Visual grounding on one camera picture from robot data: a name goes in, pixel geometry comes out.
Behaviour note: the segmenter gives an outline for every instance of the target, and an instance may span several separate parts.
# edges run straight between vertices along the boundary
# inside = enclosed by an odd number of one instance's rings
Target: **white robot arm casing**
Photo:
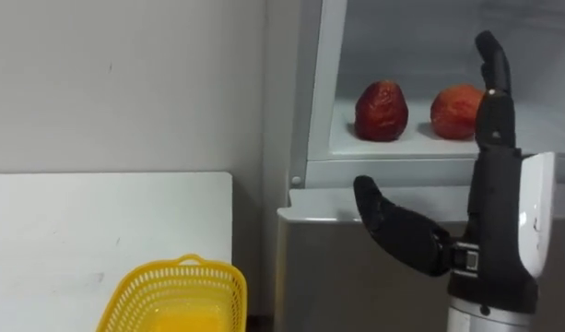
[[[540,277],[547,260],[554,187],[554,153],[540,153],[522,161],[518,244],[522,264],[534,278]]]

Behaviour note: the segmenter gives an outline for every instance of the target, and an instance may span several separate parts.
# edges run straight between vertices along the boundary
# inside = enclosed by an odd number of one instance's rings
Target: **refrigerator door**
[[[452,234],[465,228],[467,187],[383,192]],[[555,219],[565,220],[565,185],[555,197]],[[276,332],[446,330],[448,277],[420,275],[378,247],[351,188],[290,190],[289,200],[278,211]],[[556,225],[535,331],[565,330],[565,222]]]

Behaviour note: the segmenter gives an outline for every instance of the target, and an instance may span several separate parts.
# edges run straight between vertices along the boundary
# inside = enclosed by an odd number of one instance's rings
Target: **refrigerator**
[[[465,228],[473,139],[436,135],[444,89],[483,89],[475,36],[490,30],[511,66],[517,146],[554,151],[554,224],[534,331],[565,331],[565,0],[269,0],[264,118],[263,314],[275,331],[445,331],[447,277],[431,279],[374,243],[352,182]],[[359,137],[370,83],[396,82],[405,131]]]

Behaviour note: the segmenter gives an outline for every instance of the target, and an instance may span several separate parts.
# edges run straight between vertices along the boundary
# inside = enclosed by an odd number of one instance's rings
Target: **white wall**
[[[264,25],[262,0],[0,0],[0,172],[232,172],[256,305]]]

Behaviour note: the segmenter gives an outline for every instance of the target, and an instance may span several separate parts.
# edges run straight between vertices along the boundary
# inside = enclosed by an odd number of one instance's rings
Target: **red fruit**
[[[431,104],[431,127],[446,139],[468,139],[475,133],[475,120],[483,91],[469,84],[443,90]]]
[[[405,97],[396,83],[372,83],[356,103],[356,135],[377,142],[394,141],[405,131],[408,117]]]

